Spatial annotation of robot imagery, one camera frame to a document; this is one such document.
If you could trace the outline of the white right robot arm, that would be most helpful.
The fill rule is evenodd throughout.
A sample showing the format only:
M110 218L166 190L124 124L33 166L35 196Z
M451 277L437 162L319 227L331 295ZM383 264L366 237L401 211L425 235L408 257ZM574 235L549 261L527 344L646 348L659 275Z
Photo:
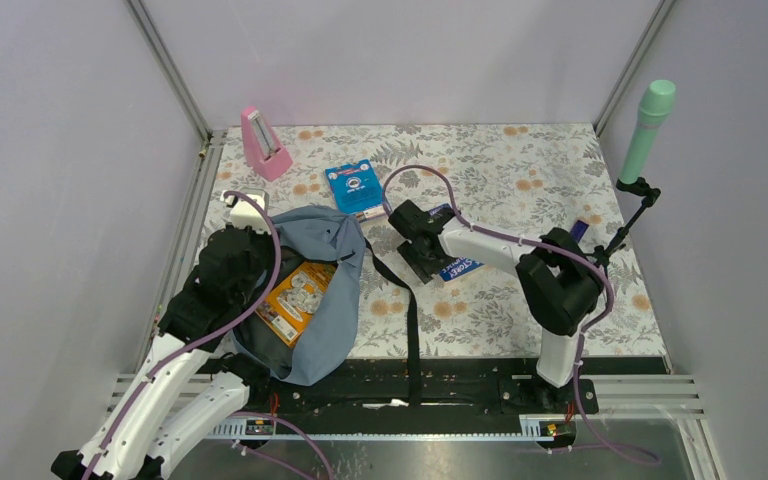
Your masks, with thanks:
M431 212L409 200L388 214L388 222L404 238L398 252L424 283L456 259L516 278L542 329L535 402L557 412L572 400L581 322L596 308L607 279L570 232L554 228L538 240L523 239L468 224L451 207Z

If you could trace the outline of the blue treehouse book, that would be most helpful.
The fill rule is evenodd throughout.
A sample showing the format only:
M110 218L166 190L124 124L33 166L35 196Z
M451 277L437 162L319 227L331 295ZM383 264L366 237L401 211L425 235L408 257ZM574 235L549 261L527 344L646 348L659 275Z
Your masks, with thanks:
M484 266L481 262L464 257L452 257L448 263L444 263L444 258L432 259L429 263L439 268L437 275L444 282L457 280Z

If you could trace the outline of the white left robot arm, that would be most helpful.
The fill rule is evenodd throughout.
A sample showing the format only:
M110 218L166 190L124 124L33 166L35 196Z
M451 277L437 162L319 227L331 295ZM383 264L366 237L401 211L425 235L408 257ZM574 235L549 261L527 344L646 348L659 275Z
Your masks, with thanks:
M209 236L181 291L169 301L158 332L123 398L78 450L51 465L60 479L167 479L180 461L236 409L269 401L263 368L245 362L221 372L178 412L183 388L222 338L254 313L277 281L280 237L227 225Z

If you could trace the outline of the orange book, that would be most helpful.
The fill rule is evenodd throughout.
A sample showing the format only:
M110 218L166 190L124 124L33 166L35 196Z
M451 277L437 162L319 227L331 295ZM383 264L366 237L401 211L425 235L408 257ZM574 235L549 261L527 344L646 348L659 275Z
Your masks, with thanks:
M288 347L306 330L336 273L334 264L302 262L266 297L257 316Z

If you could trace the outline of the blue student backpack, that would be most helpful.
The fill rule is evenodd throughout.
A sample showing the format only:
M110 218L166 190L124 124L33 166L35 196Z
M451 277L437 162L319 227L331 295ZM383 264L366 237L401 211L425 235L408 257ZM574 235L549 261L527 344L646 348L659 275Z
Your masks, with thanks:
M236 350L281 381L312 386L349 356L367 242L359 221L311 205L273 217L281 267L265 301L232 331Z

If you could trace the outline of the blue round package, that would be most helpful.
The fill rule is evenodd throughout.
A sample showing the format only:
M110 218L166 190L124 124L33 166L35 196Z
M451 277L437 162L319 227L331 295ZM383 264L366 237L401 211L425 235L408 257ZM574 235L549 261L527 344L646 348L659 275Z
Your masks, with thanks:
M325 177L341 212L359 222L385 215L382 185L368 159L327 168Z

